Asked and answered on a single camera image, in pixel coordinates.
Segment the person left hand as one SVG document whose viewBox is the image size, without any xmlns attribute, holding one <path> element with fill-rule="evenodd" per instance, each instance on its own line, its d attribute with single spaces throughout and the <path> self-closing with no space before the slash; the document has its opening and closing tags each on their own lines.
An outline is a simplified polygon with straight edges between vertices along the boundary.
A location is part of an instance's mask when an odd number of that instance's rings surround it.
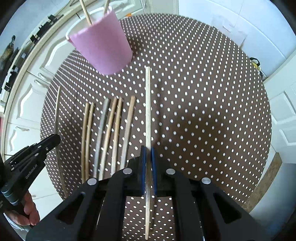
<svg viewBox="0 0 296 241">
<path fill-rule="evenodd" d="M 32 200 L 29 191 L 23 197 L 23 211 L 26 216 L 19 214 L 14 210 L 6 210 L 4 216 L 10 225 L 18 230 L 23 230 L 25 226 L 35 226 L 40 222 L 40 215 L 36 209 L 36 204 Z"/>
</svg>

